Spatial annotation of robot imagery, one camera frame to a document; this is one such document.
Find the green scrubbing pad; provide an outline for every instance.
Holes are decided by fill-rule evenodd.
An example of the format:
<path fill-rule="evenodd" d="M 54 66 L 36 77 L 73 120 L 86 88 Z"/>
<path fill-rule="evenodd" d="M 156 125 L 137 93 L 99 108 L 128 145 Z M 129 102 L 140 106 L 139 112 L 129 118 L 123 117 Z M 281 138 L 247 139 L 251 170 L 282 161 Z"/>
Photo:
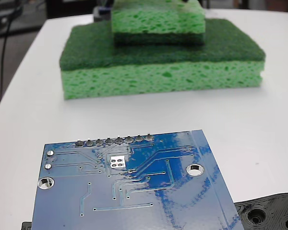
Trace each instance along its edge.
<path fill-rule="evenodd" d="M 203 44 L 205 15 L 198 0 L 115 0 L 115 43 Z"/>
<path fill-rule="evenodd" d="M 114 47 L 110 22 L 73 28 L 60 66 L 66 99 L 254 87 L 265 54 L 231 22 L 206 20 L 205 46 Z"/>

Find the green sponge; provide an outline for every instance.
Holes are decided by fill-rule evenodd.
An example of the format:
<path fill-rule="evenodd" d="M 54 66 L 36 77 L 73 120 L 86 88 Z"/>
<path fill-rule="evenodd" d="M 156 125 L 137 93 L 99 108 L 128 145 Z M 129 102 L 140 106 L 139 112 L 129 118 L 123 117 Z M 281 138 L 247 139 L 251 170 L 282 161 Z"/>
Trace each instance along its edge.
<path fill-rule="evenodd" d="M 115 0 L 116 44 L 203 44 L 205 14 L 198 0 Z"/>
<path fill-rule="evenodd" d="M 205 46 L 119 46 L 110 22 L 73 28 L 60 59 L 66 99 L 255 87 L 265 54 L 231 22 L 206 20 Z"/>

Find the white table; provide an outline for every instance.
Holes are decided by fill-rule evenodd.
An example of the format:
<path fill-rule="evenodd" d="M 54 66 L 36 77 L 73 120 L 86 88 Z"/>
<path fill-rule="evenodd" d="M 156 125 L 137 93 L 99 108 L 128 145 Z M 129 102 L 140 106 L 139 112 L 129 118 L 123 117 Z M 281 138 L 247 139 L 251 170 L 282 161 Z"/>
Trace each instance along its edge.
<path fill-rule="evenodd" d="M 59 58 L 71 28 L 92 16 L 45 23 L 0 104 L 0 230 L 31 221 L 45 143 L 203 129 L 234 202 L 288 192 L 288 13 L 207 15 L 265 50 L 261 88 L 65 101 Z"/>

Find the stacked sponges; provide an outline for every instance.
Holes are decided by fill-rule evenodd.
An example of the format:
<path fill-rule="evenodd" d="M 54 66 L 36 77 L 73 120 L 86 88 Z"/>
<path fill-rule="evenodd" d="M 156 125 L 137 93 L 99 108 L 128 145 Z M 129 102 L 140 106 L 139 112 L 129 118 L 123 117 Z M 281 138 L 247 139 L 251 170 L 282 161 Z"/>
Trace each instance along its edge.
<path fill-rule="evenodd" d="M 60 60 L 65 98 L 259 86 L 264 52 L 231 22 L 202 15 L 197 0 L 116 0 L 112 22 L 73 28 Z"/>

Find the floor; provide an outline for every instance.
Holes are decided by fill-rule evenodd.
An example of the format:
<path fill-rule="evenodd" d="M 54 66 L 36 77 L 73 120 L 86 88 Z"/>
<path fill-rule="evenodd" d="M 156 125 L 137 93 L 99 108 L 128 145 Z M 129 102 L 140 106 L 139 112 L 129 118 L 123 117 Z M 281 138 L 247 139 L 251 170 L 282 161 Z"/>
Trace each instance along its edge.
<path fill-rule="evenodd" d="M 23 60 L 30 45 L 34 41 L 38 32 L 11 36 L 7 40 L 6 53 L 4 60 L 4 91 L 10 84 L 18 66 Z M 2 53 L 3 39 L 0 39 L 0 62 Z"/>

